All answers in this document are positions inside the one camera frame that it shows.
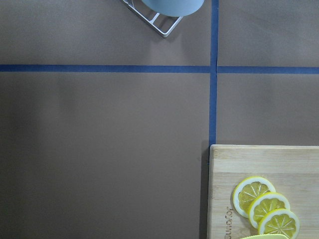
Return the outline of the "light blue robot joint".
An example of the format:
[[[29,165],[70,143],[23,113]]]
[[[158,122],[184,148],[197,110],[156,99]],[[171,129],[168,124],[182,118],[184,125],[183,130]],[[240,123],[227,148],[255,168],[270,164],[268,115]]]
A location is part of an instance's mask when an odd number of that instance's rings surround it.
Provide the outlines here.
[[[172,17],[187,16],[199,10],[204,0],[142,0],[153,11]]]

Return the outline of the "lemon slice middle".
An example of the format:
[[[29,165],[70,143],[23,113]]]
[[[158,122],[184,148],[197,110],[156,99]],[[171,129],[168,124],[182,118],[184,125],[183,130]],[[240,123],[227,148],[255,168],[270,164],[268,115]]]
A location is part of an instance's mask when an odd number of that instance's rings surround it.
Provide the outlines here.
[[[250,224],[257,229],[261,219],[276,209],[291,209],[289,200],[280,193],[269,192],[258,196],[248,208]]]

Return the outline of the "wooden cutting board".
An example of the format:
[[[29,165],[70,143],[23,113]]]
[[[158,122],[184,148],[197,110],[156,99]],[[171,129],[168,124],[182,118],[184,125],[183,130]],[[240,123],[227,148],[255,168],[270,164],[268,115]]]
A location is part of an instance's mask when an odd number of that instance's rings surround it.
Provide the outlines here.
[[[317,146],[213,145],[210,148],[207,237],[241,239],[257,231],[232,204],[234,188],[261,176],[291,204],[301,223],[300,239],[319,237]]]

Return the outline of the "lemon slice near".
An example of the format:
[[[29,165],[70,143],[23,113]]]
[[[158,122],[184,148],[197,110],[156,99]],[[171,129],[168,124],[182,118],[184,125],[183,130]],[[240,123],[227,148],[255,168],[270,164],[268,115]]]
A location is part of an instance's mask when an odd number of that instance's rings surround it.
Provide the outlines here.
[[[296,239],[300,232],[300,220],[288,209],[276,209],[267,213],[258,224],[258,234],[282,234]]]

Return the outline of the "yellow plastic knife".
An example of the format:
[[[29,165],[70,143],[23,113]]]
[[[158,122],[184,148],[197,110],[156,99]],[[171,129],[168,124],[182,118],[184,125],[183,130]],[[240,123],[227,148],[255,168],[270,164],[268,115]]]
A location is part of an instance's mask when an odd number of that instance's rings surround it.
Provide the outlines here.
[[[282,234],[264,234],[249,236],[241,239],[288,239],[288,237]]]

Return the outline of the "lemon slice far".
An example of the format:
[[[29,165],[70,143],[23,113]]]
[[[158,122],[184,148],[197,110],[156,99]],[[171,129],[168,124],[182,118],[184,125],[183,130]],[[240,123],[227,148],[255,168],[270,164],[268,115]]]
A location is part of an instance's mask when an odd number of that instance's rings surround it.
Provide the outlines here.
[[[261,176],[247,177],[233,190],[233,206],[241,216],[248,218],[251,203],[268,192],[276,192],[274,185],[268,179]]]

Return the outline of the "lemon slice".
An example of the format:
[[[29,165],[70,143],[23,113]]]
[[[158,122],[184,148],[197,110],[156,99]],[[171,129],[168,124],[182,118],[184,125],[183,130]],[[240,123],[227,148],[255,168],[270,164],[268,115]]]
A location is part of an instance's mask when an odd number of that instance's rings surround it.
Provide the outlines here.
[[[276,192],[274,185],[268,179],[261,176],[247,177],[233,190],[233,206],[241,216],[248,218],[251,203],[268,192]]]
[[[276,209],[267,213],[258,224],[258,234],[282,234],[296,239],[300,232],[300,220],[288,209]]]
[[[250,224],[257,229],[261,219],[276,209],[291,209],[289,200],[280,193],[269,192],[258,196],[248,208]]]

